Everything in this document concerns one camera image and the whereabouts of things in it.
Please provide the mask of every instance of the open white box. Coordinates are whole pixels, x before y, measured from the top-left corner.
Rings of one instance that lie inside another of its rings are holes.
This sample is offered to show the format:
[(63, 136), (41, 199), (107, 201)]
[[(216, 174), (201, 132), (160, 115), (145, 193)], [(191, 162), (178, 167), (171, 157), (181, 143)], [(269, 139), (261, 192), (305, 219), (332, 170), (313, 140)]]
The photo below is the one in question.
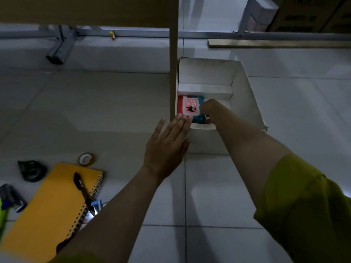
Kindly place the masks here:
[[(181, 58), (178, 65), (176, 113), (179, 96), (216, 99), (261, 131), (267, 127), (257, 106), (244, 67), (239, 61)], [(191, 124), (190, 153), (228, 155), (214, 124)]]

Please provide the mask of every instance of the notebook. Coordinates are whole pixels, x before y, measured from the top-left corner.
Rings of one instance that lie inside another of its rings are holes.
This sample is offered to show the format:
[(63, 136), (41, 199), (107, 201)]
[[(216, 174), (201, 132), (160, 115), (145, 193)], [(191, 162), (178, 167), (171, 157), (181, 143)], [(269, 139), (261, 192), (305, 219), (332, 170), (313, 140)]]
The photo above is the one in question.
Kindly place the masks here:
[(78, 172), (90, 197), (96, 197), (103, 172), (58, 163), (4, 237), (0, 250), (29, 262), (46, 263), (56, 246), (79, 230), (88, 208), (73, 182)]

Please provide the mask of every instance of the spiral binding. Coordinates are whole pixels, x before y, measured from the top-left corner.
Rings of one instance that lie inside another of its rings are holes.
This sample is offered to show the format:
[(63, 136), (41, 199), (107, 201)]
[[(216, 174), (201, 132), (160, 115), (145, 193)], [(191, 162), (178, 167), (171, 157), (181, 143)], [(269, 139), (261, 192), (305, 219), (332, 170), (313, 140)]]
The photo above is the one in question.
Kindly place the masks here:
[[(103, 182), (103, 173), (101, 172), (99, 174), (97, 181), (95, 182), (95, 185), (93, 186), (93, 189), (90, 192), (91, 199), (95, 199), (96, 196), (98, 195), (98, 193), (100, 192), (100, 186), (101, 186), (102, 182)], [(81, 228), (81, 226), (83, 224), (84, 218), (87, 215), (87, 213), (88, 213), (88, 207), (87, 207), (87, 204), (84, 203), (82, 209), (78, 213), (78, 217), (76, 218), (71, 229), (69, 230), (66, 239), (68, 239), (72, 236), (75, 236), (78, 233), (79, 229)]]

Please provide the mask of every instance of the hand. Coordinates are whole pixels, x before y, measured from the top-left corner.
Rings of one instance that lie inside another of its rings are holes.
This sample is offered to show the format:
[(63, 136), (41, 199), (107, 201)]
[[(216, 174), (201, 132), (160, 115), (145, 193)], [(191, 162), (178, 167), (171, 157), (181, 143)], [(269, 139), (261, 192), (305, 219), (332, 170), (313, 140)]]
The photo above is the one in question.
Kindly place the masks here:
[(208, 124), (215, 123), (213, 111), (216, 109), (217, 106), (220, 106), (220, 105), (221, 104), (214, 99), (210, 99), (208, 101), (205, 101), (204, 103), (202, 103), (200, 105), (200, 112), (209, 117), (209, 119), (206, 120), (206, 123), (208, 123)]
[(159, 184), (182, 162), (190, 145), (190, 140), (184, 139), (192, 120), (192, 116), (178, 114), (161, 134), (166, 122), (166, 119), (162, 118), (147, 142), (143, 167), (149, 168), (152, 174), (156, 175)]

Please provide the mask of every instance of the forearm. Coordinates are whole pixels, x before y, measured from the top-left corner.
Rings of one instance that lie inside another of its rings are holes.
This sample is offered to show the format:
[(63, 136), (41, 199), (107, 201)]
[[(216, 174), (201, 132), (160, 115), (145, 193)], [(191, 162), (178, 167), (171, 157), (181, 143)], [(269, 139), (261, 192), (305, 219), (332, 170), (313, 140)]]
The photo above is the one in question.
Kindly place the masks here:
[(141, 168), (60, 255), (86, 251), (105, 262), (127, 262), (158, 185), (156, 176)]
[(278, 161), (292, 153), (286, 146), (254, 128), (228, 110), (214, 103), (210, 119), (215, 122), (226, 148), (243, 179), (255, 206), (265, 182)]

